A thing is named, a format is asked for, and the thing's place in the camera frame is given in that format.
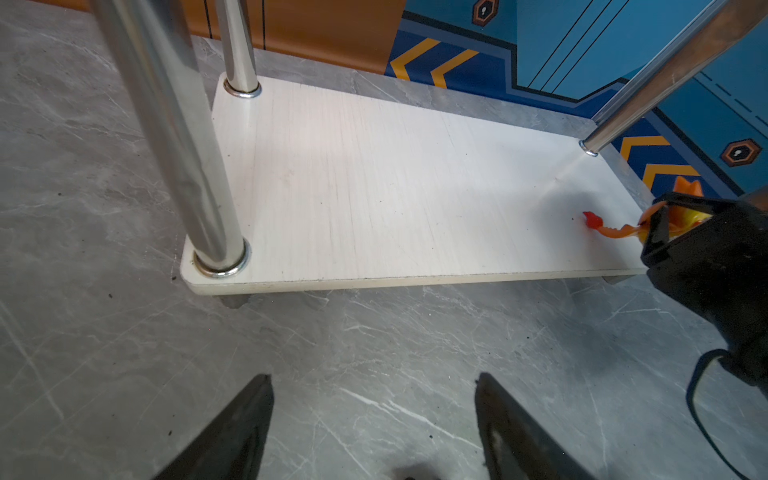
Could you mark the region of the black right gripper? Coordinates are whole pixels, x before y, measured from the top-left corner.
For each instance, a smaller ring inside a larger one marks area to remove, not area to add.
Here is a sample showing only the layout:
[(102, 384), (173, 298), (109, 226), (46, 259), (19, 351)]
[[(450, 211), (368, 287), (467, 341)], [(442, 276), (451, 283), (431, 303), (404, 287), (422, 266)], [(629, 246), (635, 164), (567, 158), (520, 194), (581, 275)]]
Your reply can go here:
[(724, 368), (767, 388), (767, 212), (743, 200), (666, 193), (641, 254), (652, 284), (716, 327)]

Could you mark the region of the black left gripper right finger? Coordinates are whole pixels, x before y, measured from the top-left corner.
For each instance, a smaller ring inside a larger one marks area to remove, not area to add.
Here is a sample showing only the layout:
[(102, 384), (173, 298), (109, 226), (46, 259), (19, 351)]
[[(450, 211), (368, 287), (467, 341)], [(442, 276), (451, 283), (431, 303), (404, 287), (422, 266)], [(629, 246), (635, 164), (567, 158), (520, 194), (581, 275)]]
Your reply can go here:
[(593, 477), (491, 374), (479, 375), (474, 402), (485, 466), (491, 479)]

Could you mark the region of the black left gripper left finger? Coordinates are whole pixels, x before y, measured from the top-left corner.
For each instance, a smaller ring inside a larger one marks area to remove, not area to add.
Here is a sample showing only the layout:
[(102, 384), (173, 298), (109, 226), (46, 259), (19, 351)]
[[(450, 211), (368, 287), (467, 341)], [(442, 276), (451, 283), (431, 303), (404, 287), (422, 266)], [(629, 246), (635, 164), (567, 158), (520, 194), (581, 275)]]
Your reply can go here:
[(274, 407), (271, 377), (255, 376), (156, 477), (255, 479)]

